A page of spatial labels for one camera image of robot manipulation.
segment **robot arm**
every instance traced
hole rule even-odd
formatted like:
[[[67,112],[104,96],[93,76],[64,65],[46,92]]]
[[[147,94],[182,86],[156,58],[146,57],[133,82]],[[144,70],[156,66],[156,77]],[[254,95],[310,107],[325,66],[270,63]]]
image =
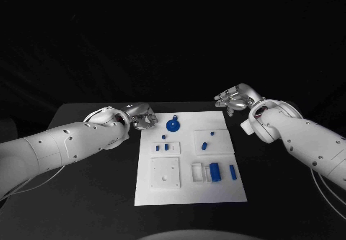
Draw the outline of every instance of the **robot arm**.
[[[129,105],[121,110],[105,107],[84,122],[0,144],[0,199],[38,175],[114,149],[130,138],[131,123],[142,130],[157,122],[147,103]]]
[[[306,120],[284,101],[267,100],[255,90],[240,84],[215,97],[216,107],[235,111],[250,108],[241,127],[257,134],[266,143],[283,140],[289,153],[346,190],[346,138]]]

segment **small blue piece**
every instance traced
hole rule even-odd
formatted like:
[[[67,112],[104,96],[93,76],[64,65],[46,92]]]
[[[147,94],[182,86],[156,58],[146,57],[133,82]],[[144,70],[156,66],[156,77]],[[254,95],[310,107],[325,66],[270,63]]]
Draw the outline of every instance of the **small blue piece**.
[[[167,126],[166,127],[167,127],[167,130],[173,133],[180,129],[180,123],[179,123],[179,117],[178,116],[173,117],[173,120],[167,121]]]
[[[209,165],[209,167],[211,167],[211,180],[214,182],[219,182],[222,180],[219,164],[218,163],[212,163]]]
[[[237,170],[235,170],[235,166],[231,165],[231,166],[229,166],[229,169],[231,169],[232,179],[237,180]]]
[[[208,143],[204,143],[202,150],[205,151],[208,149]]]

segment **black backdrop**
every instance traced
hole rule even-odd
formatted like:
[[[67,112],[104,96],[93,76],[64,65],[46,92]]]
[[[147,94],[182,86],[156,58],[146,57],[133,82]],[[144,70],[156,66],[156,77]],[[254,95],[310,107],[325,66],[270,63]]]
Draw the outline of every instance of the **black backdrop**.
[[[48,128],[67,103],[205,102],[240,83],[346,134],[342,2],[5,1],[2,17],[0,108],[19,137]]]

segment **black table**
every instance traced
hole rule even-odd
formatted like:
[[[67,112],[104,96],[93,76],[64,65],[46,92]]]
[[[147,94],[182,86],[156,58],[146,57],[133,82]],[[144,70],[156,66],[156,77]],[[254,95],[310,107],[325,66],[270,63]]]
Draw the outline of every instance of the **black table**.
[[[127,103],[64,105],[49,128],[104,107]],[[150,103],[156,113],[219,111],[214,102]],[[310,169],[287,153],[281,140],[264,143],[241,123],[250,111],[225,113],[248,202],[134,206],[142,132],[68,165],[41,188],[10,197],[0,217],[0,239],[134,240],[176,230],[218,230],[263,239],[343,239],[346,222],[315,185]],[[35,187],[58,172],[38,176]]]

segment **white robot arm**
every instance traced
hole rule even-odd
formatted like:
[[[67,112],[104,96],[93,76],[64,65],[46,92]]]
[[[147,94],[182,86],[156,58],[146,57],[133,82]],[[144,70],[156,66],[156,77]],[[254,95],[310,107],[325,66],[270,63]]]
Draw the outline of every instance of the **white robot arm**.
[[[267,100],[240,84],[215,97],[216,107],[228,107],[228,115],[251,109],[241,127],[266,143],[283,140],[289,153],[346,190],[346,138],[306,120],[284,101]]]
[[[105,107],[84,122],[0,144],[0,200],[38,175],[120,146],[130,138],[131,123],[137,130],[144,130],[157,122],[147,103],[131,104],[121,110]]]

